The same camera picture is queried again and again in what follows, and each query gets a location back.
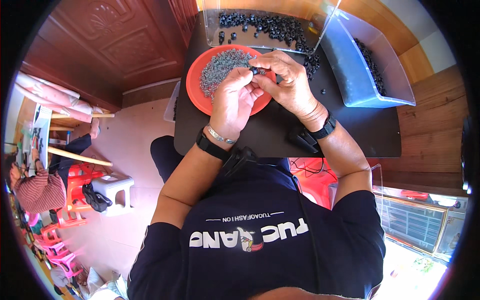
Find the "silver bracelet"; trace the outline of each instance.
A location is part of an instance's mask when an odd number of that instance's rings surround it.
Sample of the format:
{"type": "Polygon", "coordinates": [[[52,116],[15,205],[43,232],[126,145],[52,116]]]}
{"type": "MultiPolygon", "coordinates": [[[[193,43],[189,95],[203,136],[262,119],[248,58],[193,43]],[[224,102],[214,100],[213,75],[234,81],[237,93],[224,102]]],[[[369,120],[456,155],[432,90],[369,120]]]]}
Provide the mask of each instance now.
{"type": "Polygon", "coordinates": [[[210,123],[208,123],[207,125],[207,130],[213,136],[213,138],[215,138],[217,141],[225,142],[227,144],[234,144],[237,142],[237,140],[224,139],[223,137],[218,135],[218,133],[216,133],[215,130],[212,129],[212,126],[210,126],[210,123]]]}

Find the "navy t-shirt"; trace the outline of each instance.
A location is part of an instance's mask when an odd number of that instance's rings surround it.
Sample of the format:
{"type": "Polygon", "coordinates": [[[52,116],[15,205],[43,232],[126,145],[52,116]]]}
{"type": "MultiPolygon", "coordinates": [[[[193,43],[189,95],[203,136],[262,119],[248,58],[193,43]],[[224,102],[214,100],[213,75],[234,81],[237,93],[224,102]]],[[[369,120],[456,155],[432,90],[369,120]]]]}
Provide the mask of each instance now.
{"type": "Polygon", "coordinates": [[[236,182],[196,204],[182,229],[150,225],[130,272],[129,299],[247,299],[279,287],[365,298],[383,278],[374,195],[350,193],[331,211],[300,198],[308,218],[287,184],[236,182]]]}

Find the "white plastic stool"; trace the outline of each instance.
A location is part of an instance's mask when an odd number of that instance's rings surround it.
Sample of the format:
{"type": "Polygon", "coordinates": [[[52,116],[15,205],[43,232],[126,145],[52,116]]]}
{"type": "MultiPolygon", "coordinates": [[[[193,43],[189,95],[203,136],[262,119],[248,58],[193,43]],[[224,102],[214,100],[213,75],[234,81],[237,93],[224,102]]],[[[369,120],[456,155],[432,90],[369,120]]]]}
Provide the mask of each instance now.
{"type": "Polygon", "coordinates": [[[132,177],[123,177],[116,174],[108,174],[94,178],[92,180],[93,190],[99,192],[113,202],[113,205],[107,207],[102,213],[107,216],[118,216],[132,211],[133,207],[130,207],[130,187],[132,185],[132,177]],[[115,196],[120,191],[125,191],[125,206],[115,204],[115,196]]]}

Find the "black watch strap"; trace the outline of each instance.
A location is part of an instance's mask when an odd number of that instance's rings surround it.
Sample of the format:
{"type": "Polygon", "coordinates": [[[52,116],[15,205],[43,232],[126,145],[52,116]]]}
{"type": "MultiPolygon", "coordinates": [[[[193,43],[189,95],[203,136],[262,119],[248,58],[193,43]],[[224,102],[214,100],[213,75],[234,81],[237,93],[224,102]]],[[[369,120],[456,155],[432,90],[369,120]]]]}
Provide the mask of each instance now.
{"type": "Polygon", "coordinates": [[[319,131],[311,132],[312,136],[317,139],[323,139],[327,135],[331,134],[336,126],[336,119],[332,116],[332,113],[328,111],[328,117],[325,120],[325,125],[319,131]]]}
{"type": "Polygon", "coordinates": [[[205,136],[204,129],[201,128],[197,135],[197,146],[208,154],[221,159],[224,163],[230,158],[230,153],[225,149],[212,143],[205,136]]]}

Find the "blue container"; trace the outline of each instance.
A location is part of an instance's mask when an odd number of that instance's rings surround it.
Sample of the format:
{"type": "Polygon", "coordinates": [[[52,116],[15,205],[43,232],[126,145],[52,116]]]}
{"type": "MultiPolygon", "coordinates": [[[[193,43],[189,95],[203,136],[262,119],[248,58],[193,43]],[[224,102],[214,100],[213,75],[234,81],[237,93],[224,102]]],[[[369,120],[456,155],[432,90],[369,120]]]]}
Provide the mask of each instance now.
{"type": "Polygon", "coordinates": [[[402,64],[382,32],[349,13],[337,11],[340,16],[332,17],[320,45],[332,67],[345,106],[415,106],[415,97],[402,64]],[[367,62],[352,36],[372,50],[372,58],[384,79],[387,97],[378,93],[367,62]]]}

